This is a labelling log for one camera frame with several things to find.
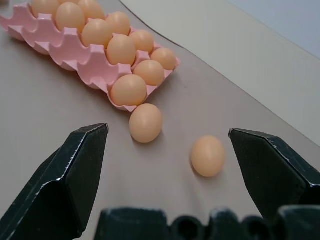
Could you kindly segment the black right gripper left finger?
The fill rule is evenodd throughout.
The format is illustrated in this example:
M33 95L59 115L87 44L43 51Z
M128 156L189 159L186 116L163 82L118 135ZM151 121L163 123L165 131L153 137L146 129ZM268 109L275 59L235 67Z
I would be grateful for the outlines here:
M2 240L74 240L97 196L109 126L72 132L35 171L0 220Z

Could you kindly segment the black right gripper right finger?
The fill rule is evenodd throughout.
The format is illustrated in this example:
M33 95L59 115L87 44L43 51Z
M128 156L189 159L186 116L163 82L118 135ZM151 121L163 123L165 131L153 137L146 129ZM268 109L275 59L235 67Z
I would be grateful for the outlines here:
M228 134L245 186L260 214L288 205L319 205L320 173L281 138L232 128Z

